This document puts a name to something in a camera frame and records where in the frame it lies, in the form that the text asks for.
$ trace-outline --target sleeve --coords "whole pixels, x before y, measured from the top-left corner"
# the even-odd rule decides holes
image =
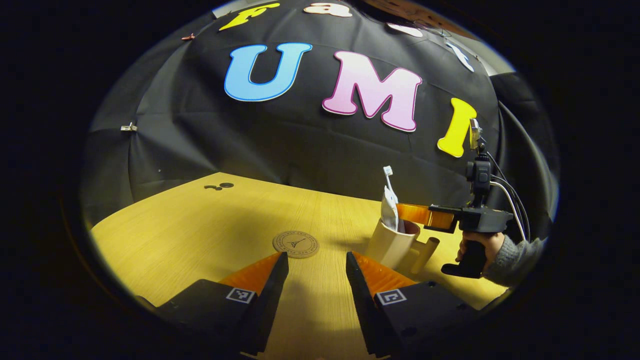
[[[542,254],[546,240],[521,241],[515,245],[509,236],[505,235],[495,261],[483,272],[483,277],[498,285],[516,286],[533,269]]]

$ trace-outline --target letter u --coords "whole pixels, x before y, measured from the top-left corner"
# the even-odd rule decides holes
[[[225,76],[225,92],[240,101],[265,101],[274,99],[290,89],[298,73],[302,54],[313,48],[303,42],[286,42],[276,49],[282,53],[275,77],[264,84],[251,81],[255,59],[267,50],[264,45],[249,45],[231,52],[231,64]]]

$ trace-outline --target round coaster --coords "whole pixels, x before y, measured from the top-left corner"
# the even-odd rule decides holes
[[[303,259],[313,256],[318,251],[315,237],[302,231],[285,231],[273,238],[273,247],[277,251],[286,252],[291,258]]]

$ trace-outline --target foam letter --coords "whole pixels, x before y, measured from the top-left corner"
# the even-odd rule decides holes
[[[302,54],[312,46],[303,42],[286,42],[276,49],[282,53],[276,76],[264,84],[251,81],[251,71],[258,54],[266,51],[264,45],[249,45],[231,52],[231,64],[225,76],[225,92],[240,101],[265,101],[287,92],[298,73]]]
[[[405,34],[409,34],[413,37],[417,37],[417,38],[421,38],[422,37],[422,32],[419,29],[416,28],[410,28],[408,26],[402,26],[402,25],[396,25],[396,24],[392,24],[390,22],[387,23],[387,26],[394,29],[394,30],[398,30],[398,31],[402,31]]]
[[[457,46],[451,44],[450,42],[447,42],[447,46],[453,49],[453,52],[456,53],[456,56],[458,57],[458,60],[460,60],[462,65],[464,65],[469,71],[474,72],[474,68],[472,68],[469,64],[469,58],[467,58],[467,55],[464,55]]]
[[[241,11],[241,12],[238,13],[238,15],[236,16],[235,19],[231,20],[227,25],[224,25],[218,31],[222,31],[224,29],[232,28],[232,27],[234,27],[236,25],[244,24],[245,22],[249,21],[247,19],[248,17],[256,17],[256,16],[262,14],[263,12],[267,11],[267,8],[276,8],[278,6],[280,6],[279,3],[268,4],[268,5],[260,5],[260,6],[256,7],[256,8],[252,8],[252,9],[247,9],[247,10]]]
[[[358,88],[366,117],[372,118],[391,98],[389,109],[382,113],[382,122],[408,133],[415,131],[413,108],[418,85],[422,83],[420,76],[397,68],[380,81],[368,57],[349,51],[337,51],[334,56],[340,60],[340,73],[333,95],[322,103],[326,111],[355,114],[358,106],[353,102],[353,92]]]
[[[438,140],[438,149],[459,158],[465,152],[462,144],[465,142],[467,130],[471,124],[470,119],[474,119],[477,113],[471,105],[455,97],[451,99],[451,105],[453,105],[451,124],[447,134]]]
[[[352,17],[353,14],[349,13],[349,8],[340,4],[331,3],[313,3],[311,6],[304,8],[304,12],[307,13],[327,13],[333,16],[339,17]]]

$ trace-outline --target hand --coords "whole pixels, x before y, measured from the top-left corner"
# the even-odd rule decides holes
[[[467,241],[478,241],[482,245],[484,245],[484,254],[486,256],[486,263],[484,264],[483,271],[493,263],[495,260],[498,251],[502,247],[502,243],[504,243],[504,234],[495,233],[495,234],[484,234],[484,233],[472,233],[470,231],[462,232],[462,241],[460,242],[460,250],[458,250],[458,257],[456,257],[456,262],[459,263],[462,260],[465,252],[467,251]]]

